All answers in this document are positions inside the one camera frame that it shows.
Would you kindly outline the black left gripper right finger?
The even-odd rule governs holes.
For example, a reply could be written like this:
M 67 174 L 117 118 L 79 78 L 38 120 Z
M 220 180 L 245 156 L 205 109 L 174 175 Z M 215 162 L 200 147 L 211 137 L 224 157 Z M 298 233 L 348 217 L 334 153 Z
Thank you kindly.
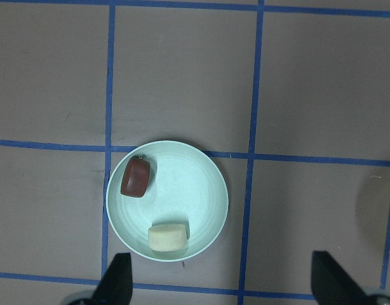
M 312 252 L 311 290 L 320 305 L 373 304 L 373 299 L 327 251 Z

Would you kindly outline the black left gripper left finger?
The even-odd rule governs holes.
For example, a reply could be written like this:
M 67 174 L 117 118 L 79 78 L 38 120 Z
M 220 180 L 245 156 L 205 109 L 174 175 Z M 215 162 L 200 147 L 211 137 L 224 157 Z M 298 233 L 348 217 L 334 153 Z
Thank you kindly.
M 130 253 L 116 254 L 92 295 L 95 304 L 128 305 L 133 294 Z

